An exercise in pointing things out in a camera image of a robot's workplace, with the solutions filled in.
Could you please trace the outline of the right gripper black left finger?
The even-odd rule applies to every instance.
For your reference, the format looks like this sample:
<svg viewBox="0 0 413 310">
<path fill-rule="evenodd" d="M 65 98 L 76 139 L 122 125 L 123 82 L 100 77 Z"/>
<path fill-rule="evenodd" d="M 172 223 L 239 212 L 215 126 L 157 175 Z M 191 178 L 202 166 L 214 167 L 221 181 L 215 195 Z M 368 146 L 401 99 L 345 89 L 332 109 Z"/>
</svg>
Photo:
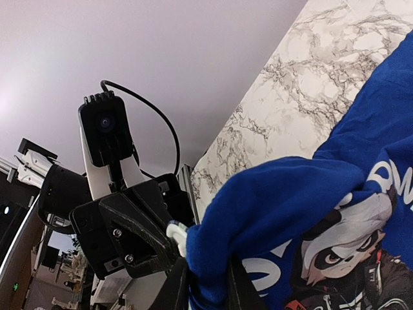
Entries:
<svg viewBox="0 0 413 310">
<path fill-rule="evenodd" d="M 185 258 L 178 258 L 167 276 L 151 310 L 188 310 L 190 271 Z"/>
</svg>

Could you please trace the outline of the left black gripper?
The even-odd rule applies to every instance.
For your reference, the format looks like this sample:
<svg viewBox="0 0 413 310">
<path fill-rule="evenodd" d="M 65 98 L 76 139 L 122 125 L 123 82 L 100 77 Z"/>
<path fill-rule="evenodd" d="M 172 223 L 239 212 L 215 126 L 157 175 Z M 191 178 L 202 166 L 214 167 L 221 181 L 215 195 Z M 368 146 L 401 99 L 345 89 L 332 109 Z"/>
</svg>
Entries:
<svg viewBox="0 0 413 310">
<path fill-rule="evenodd" d="M 178 251 L 166 237 L 172 220 L 191 226 L 188 193 L 173 174 L 90 201 L 70 213 L 81 249 L 103 280 L 126 269 L 132 278 L 169 270 Z"/>
</svg>

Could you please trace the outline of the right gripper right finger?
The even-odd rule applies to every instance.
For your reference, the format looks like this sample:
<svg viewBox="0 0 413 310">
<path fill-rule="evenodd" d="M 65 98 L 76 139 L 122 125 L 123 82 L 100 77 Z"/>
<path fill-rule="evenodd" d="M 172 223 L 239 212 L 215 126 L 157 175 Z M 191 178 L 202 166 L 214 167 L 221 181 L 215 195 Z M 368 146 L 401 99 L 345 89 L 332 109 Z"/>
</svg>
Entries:
<svg viewBox="0 0 413 310">
<path fill-rule="evenodd" d="M 259 310 L 267 308 L 237 256 L 233 256 L 230 259 L 227 284 L 228 293 L 225 309 Z"/>
</svg>

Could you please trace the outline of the blue printed t-shirt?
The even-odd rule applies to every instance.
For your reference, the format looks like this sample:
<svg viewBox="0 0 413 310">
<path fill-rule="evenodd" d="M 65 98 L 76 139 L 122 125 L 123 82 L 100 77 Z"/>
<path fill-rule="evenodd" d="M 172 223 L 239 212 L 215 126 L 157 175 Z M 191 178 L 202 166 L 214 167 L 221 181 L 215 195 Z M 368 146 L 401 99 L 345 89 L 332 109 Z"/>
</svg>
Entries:
<svg viewBox="0 0 413 310">
<path fill-rule="evenodd" d="M 412 308 L 412 35 L 310 159 L 231 177 L 189 228 L 193 309 L 223 309 L 230 257 L 268 259 L 269 309 Z"/>
</svg>

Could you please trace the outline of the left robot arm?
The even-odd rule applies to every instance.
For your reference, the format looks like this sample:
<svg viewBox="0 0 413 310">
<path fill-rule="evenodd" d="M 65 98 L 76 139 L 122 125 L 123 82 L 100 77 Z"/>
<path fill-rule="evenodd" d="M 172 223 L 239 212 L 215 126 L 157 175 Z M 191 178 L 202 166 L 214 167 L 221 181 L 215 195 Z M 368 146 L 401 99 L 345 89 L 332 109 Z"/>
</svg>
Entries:
<svg viewBox="0 0 413 310">
<path fill-rule="evenodd" d="M 23 139 L 19 152 L 45 161 L 41 170 L 23 163 L 21 182 L 40 188 L 38 216 L 54 231 L 75 234 L 95 275 L 125 269 L 132 278 L 166 271 L 179 252 L 166 236 L 172 220 L 194 224 L 187 192 L 174 174 L 164 174 L 93 199 L 86 177 L 56 165 L 57 156 Z"/>
</svg>

